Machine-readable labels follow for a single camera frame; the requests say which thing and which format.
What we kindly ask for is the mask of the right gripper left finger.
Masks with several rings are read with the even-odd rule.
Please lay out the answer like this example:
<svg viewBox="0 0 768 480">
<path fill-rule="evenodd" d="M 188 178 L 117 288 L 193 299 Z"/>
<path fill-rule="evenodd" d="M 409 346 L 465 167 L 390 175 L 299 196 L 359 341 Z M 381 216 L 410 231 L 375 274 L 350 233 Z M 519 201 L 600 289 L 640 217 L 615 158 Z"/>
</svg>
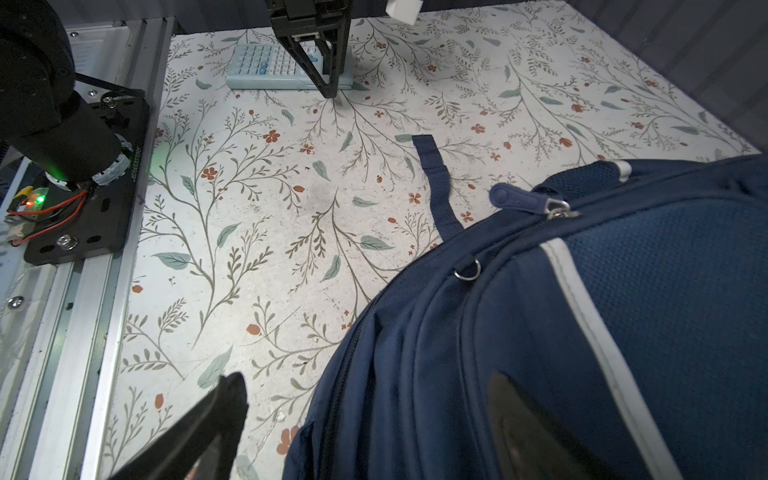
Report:
<svg viewBox="0 0 768 480">
<path fill-rule="evenodd" d="M 222 479 L 231 476 L 248 412 L 239 372 L 216 386 L 114 479 Z"/>
</svg>

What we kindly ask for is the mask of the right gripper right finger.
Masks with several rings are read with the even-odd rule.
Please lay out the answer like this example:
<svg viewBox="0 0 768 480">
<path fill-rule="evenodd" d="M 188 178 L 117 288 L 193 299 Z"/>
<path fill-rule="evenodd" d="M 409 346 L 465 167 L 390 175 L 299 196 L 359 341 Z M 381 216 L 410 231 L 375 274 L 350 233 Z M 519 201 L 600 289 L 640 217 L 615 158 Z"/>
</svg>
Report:
<svg viewBox="0 0 768 480">
<path fill-rule="evenodd" d="M 495 372 L 488 423 L 504 479 L 604 479 L 606 465 L 509 376 Z"/>
</svg>

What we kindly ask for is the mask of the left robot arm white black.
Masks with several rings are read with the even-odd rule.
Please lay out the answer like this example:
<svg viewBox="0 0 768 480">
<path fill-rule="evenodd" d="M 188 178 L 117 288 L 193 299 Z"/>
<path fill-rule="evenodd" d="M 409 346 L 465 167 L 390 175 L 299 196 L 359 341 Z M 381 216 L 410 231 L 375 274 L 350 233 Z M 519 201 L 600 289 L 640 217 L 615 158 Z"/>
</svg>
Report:
<svg viewBox="0 0 768 480">
<path fill-rule="evenodd" d="M 346 63 L 349 1 L 270 1 L 280 45 L 334 98 Z M 105 186 L 130 167 L 122 140 L 75 90 L 65 29 L 46 1 L 1 4 L 1 138 L 63 187 Z"/>
</svg>

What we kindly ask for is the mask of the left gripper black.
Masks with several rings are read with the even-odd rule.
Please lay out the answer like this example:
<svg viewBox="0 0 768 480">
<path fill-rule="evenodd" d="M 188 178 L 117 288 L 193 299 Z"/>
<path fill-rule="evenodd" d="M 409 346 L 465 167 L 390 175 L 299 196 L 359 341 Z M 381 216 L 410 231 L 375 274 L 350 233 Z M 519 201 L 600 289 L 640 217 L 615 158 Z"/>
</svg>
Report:
<svg viewBox="0 0 768 480">
<path fill-rule="evenodd" d="M 345 68 L 352 2 L 266 0 L 265 4 L 278 43 L 326 99 L 335 98 Z M 327 81 L 310 59 L 308 43 L 321 50 Z"/>
</svg>

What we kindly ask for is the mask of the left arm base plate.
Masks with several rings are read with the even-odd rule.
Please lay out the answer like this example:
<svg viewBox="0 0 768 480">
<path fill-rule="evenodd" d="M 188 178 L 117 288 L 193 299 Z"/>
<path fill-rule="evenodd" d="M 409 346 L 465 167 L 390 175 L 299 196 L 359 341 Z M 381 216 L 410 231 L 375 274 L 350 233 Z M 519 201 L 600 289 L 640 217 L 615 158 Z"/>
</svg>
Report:
<svg viewBox="0 0 768 480">
<path fill-rule="evenodd" d="M 126 169 L 106 185 L 94 180 L 64 184 L 46 174 L 36 182 L 47 192 L 31 193 L 17 208 L 8 210 L 31 231 L 13 247 L 23 247 L 26 262 L 57 265 L 116 254 L 123 250 L 137 193 L 139 170 L 150 106 L 145 92 L 77 73 L 75 78 L 105 92 L 89 107 L 121 144 L 120 160 Z"/>
</svg>

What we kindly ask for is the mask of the navy blue student backpack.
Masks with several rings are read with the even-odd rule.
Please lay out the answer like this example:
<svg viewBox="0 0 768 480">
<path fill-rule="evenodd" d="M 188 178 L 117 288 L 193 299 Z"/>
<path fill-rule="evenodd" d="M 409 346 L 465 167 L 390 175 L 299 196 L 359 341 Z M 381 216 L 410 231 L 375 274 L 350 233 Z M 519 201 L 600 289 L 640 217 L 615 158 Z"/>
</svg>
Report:
<svg viewBox="0 0 768 480">
<path fill-rule="evenodd" d="M 366 307 L 327 365 L 287 479 L 504 479 L 491 375 L 604 479 L 767 475 L 767 158 L 598 161 L 489 193 L 463 227 L 413 140 L 442 243 Z"/>
</svg>

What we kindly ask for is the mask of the light green calculator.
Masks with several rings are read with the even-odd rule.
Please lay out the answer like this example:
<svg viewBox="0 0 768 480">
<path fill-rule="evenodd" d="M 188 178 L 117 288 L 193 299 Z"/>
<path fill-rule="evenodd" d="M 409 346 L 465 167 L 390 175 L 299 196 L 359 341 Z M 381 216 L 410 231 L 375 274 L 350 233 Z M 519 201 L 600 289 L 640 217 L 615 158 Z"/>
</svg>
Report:
<svg viewBox="0 0 768 480">
<path fill-rule="evenodd" d="M 225 83 L 232 90 L 316 90 L 306 72 L 279 44 L 239 44 Z"/>
</svg>

